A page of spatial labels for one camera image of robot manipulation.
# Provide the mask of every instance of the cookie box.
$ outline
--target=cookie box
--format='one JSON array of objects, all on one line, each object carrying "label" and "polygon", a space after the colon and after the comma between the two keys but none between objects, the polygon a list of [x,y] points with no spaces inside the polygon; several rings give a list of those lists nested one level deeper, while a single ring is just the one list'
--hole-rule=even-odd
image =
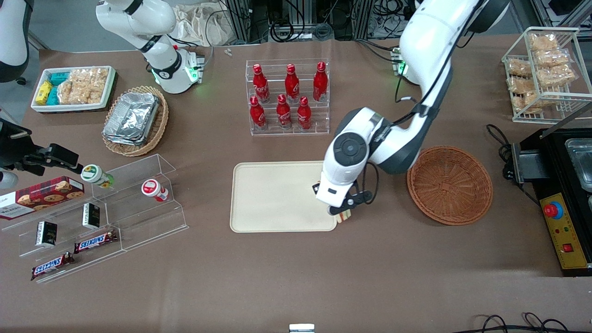
[{"label": "cookie box", "polygon": [[33,100],[31,101],[31,108],[39,113],[44,113],[44,114],[102,111],[100,109],[106,107],[109,102],[109,97],[111,96],[113,83],[115,81],[115,69],[111,66],[94,66],[94,67],[109,69],[109,74],[107,75],[107,81],[105,83],[105,88],[103,89],[103,95],[101,97],[100,103],[39,105],[35,102],[35,98],[34,98],[39,93],[39,89],[41,88],[41,85],[43,84],[43,82],[45,82],[47,79],[49,79],[49,76],[51,74],[62,73],[62,72],[71,72],[73,69],[91,69],[92,67],[93,66],[44,69],[43,72],[41,73],[41,77],[39,78],[39,83],[37,84],[37,88],[35,89],[35,94],[33,94]]},{"label": "cookie box", "polygon": [[0,196],[0,219],[12,220],[84,196],[84,185],[67,176]]}]

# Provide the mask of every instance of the yellow snack box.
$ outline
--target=yellow snack box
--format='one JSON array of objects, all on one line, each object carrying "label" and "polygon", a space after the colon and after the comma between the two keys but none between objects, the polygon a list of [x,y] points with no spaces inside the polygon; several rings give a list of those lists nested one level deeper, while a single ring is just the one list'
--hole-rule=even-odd
[{"label": "yellow snack box", "polygon": [[45,105],[47,103],[47,97],[49,97],[50,91],[52,91],[52,84],[49,81],[43,82],[39,87],[39,92],[35,96],[35,103],[39,105]]}]

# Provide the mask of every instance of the control panel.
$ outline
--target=control panel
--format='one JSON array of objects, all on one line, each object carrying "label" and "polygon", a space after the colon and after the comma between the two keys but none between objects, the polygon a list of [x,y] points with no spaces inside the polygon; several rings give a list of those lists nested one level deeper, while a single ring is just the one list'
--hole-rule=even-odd
[{"label": "control panel", "polygon": [[588,262],[571,223],[563,195],[557,193],[544,198],[540,200],[540,206],[561,267],[565,270],[587,268]]}]

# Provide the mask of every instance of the white bottle with green label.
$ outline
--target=white bottle with green label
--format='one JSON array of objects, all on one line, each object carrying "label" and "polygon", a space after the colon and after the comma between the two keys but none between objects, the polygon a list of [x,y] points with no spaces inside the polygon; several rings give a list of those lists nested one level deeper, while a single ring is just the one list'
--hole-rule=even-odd
[{"label": "white bottle with green label", "polygon": [[103,172],[100,166],[89,164],[82,169],[80,174],[82,180],[102,188],[109,188],[113,185],[113,176]]}]

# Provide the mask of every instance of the round basket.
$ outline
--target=round basket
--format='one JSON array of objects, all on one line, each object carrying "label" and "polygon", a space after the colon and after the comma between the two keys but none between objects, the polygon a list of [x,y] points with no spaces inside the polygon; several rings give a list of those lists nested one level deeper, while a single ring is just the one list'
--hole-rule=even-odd
[{"label": "round basket", "polygon": [[[148,153],[149,151],[154,149],[154,147],[156,147],[156,145],[158,144],[158,142],[162,138],[162,135],[165,132],[166,122],[169,120],[169,107],[168,105],[166,105],[165,97],[156,88],[141,86],[132,88],[127,92],[138,92],[141,94],[150,93],[155,96],[158,96],[158,98],[160,99],[158,109],[156,110],[156,117],[154,118],[152,128],[150,129],[150,134],[148,135],[148,140],[145,144],[141,146],[122,145],[120,143],[111,142],[107,140],[105,137],[103,137],[103,142],[105,142],[107,148],[110,151],[122,154],[124,156],[135,157],[144,155],[145,153]],[[109,113],[107,114],[107,119],[105,119],[105,124],[109,121],[109,118],[113,114],[113,109],[115,109],[115,105],[117,105],[117,102],[119,102],[121,96],[123,96],[123,94],[117,97],[117,100],[113,102],[113,104],[111,105]]]},{"label": "round basket", "polygon": [[407,173],[407,186],[417,207],[446,225],[477,221],[493,200],[493,186],[483,165],[450,146],[422,151]]}]

